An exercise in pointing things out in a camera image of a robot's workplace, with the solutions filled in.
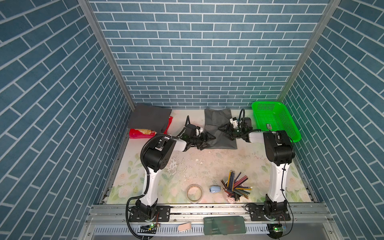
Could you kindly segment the black mounting plate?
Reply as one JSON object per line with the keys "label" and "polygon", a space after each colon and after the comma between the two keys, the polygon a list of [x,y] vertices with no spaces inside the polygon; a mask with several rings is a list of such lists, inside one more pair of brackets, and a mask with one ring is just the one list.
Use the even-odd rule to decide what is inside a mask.
{"label": "black mounting plate", "polygon": [[171,206],[133,206],[129,222],[169,222]]}
{"label": "black mounting plate", "polygon": [[287,209],[271,212],[264,205],[258,205],[255,203],[245,204],[244,209],[249,213],[251,221],[253,222],[291,220],[290,212]]}

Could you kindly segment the right small circuit board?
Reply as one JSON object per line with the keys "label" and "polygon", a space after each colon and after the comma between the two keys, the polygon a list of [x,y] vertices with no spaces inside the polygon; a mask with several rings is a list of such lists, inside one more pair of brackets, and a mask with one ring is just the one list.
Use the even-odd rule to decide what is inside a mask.
{"label": "right small circuit board", "polygon": [[284,227],[282,224],[267,224],[267,236],[274,240],[279,240],[284,234]]}

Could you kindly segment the small circuit board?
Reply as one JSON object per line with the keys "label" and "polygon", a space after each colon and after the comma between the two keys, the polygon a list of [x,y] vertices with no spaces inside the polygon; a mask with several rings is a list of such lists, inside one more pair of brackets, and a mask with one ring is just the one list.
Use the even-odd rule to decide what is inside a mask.
{"label": "small circuit board", "polygon": [[267,224],[267,236],[274,240],[279,240],[284,234],[284,227],[282,224]]}
{"label": "small circuit board", "polygon": [[155,224],[150,224],[150,225],[140,225],[138,233],[141,235],[145,234],[156,234],[157,233],[157,228],[158,226]]}

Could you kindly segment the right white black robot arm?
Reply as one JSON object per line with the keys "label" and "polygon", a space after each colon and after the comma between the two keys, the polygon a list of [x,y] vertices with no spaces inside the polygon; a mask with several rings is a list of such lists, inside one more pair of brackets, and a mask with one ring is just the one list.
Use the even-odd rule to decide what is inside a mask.
{"label": "right white black robot arm", "polygon": [[251,120],[232,118],[218,130],[234,141],[243,139],[247,143],[264,140],[266,157],[271,164],[270,187],[264,201],[264,214],[267,219],[289,214],[289,202],[286,197],[286,183],[290,164],[295,156],[294,145],[286,131],[262,131],[253,129]]}

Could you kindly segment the pink eraser block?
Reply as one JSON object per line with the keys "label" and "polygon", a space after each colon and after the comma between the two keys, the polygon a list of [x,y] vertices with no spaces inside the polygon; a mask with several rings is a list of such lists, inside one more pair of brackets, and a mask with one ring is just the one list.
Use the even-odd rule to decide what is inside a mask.
{"label": "pink eraser block", "polygon": [[178,231],[179,232],[185,232],[189,231],[192,229],[192,224],[191,223],[184,223],[178,226]]}

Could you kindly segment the left small circuit board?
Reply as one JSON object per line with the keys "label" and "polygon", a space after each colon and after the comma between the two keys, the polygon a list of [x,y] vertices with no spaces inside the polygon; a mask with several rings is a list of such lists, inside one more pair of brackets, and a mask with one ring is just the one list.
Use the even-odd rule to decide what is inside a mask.
{"label": "left small circuit board", "polygon": [[158,226],[155,224],[150,224],[150,225],[140,225],[138,233],[141,235],[145,234],[156,234],[157,233],[157,228]]}

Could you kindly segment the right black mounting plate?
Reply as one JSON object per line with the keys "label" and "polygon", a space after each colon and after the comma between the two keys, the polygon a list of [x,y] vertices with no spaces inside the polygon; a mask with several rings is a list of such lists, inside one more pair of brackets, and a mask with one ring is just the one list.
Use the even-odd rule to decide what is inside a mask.
{"label": "right black mounting plate", "polygon": [[287,209],[271,212],[264,205],[258,205],[255,203],[245,204],[244,209],[249,213],[251,221],[253,222],[291,220],[290,212]]}

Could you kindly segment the roll of clear tape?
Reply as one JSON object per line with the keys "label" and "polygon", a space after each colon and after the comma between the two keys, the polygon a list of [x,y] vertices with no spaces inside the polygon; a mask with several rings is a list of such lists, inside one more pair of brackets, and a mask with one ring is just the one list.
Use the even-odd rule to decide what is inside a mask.
{"label": "roll of clear tape", "polygon": [[186,190],[187,200],[192,204],[197,204],[203,197],[203,190],[199,185],[193,184],[188,186]]}

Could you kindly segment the green plastic basket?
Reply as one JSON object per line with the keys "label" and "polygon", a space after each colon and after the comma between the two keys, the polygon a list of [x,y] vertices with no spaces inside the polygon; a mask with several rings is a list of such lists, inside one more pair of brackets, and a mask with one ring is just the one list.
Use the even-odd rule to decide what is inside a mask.
{"label": "green plastic basket", "polygon": [[262,131],[286,131],[294,143],[302,139],[287,107],[280,102],[257,101],[251,105],[256,120],[256,126]]}

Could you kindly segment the folded red t shirt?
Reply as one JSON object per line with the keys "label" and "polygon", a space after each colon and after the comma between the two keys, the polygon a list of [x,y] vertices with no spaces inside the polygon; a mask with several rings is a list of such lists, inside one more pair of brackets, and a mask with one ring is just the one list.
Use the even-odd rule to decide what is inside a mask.
{"label": "folded red t shirt", "polygon": [[[166,129],[163,132],[163,134],[167,134],[168,133],[168,129],[169,129],[171,123],[172,123],[172,120],[173,120],[173,117],[170,116],[168,124],[167,124]],[[130,129],[129,137],[130,137],[130,139],[151,139],[156,134],[157,134],[157,132],[152,131],[152,130]]]}

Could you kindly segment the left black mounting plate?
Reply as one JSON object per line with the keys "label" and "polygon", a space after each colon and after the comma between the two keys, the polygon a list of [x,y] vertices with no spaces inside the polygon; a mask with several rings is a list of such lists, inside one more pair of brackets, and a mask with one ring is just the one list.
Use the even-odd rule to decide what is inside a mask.
{"label": "left black mounting plate", "polygon": [[129,222],[169,222],[171,206],[133,206]]}

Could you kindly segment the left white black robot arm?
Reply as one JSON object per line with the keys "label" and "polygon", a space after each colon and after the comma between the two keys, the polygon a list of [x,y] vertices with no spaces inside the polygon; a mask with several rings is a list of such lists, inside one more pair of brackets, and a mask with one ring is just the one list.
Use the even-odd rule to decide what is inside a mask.
{"label": "left white black robot arm", "polygon": [[146,171],[142,195],[135,203],[141,214],[152,219],[158,202],[158,185],[161,171],[167,166],[173,152],[185,152],[190,148],[204,150],[216,137],[202,128],[186,124],[177,136],[157,134],[149,139],[140,153]]}

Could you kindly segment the bundle of coloured pencils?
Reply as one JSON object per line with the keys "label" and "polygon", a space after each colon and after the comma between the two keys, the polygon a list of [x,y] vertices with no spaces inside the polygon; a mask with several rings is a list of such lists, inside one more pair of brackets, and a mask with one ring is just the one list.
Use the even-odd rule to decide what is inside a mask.
{"label": "bundle of coloured pencils", "polygon": [[253,188],[245,185],[248,179],[249,177],[247,175],[242,176],[242,172],[236,174],[234,170],[230,170],[227,180],[221,180],[223,185],[222,189],[230,203],[236,203],[242,199],[250,199]]}

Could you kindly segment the folded dark grey t shirt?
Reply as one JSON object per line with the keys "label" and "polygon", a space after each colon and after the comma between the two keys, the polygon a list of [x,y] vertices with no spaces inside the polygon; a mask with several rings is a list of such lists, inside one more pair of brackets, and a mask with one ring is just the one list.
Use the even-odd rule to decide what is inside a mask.
{"label": "folded dark grey t shirt", "polygon": [[168,126],[171,112],[171,109],[137,104],[130,116],[128,128],[164,133]]}

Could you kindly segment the small blue pencil sharpener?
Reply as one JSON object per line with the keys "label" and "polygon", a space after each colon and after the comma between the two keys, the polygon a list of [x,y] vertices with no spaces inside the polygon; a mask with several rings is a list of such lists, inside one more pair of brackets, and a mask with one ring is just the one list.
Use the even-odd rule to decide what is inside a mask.
{"label": "small blue pencil sharpener", "polygon": [[221,190],[220,186],[210,186],[210,193],[219,193]]}

